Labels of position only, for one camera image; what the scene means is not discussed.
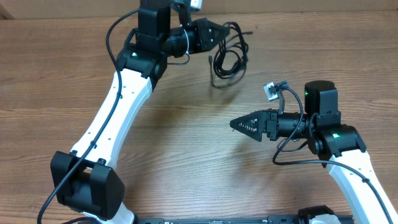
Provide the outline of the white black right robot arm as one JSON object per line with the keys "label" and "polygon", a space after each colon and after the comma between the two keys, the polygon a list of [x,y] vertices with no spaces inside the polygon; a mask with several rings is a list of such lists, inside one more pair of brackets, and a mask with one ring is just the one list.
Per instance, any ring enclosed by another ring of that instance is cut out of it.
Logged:
{"label": "white black right robot arm", "polygon": [[[284,111],[284,91],[297,93],[287,81],[268,83],[264,91],[269,101],[278,100],[279,109],[259,110],[231,120],[230,126],[250,138],[261,141],[266,135],[279,141],[272,161],[278,166],[320,164],[338,184],[357,223],[397,223],[397,212],[382,188],[367,146],[353,126],[341,122],[338,90],[326,80],[308,82],[304,99],[298,100],[299,111]],[[278,161],[290,141],[304,139],[317,159]]]}

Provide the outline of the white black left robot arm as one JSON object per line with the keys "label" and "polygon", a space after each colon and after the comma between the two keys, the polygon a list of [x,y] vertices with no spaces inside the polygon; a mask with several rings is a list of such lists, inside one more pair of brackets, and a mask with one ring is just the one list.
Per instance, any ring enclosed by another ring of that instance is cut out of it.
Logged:
{"label": "white black left robot arm", "polygon": [[123,203],[125,186],[116,173],[123,142],[137,112],[150,97],[169,57],[211,51],[229,35],[225,25],[192,20],[200,1],[141,1],[134,10],[138,26],[120,53],[111,55],[111,88],[93,122],[70,152],[50,162],[54,190],[50,198],[78,212],[77,223],[134,223]]}

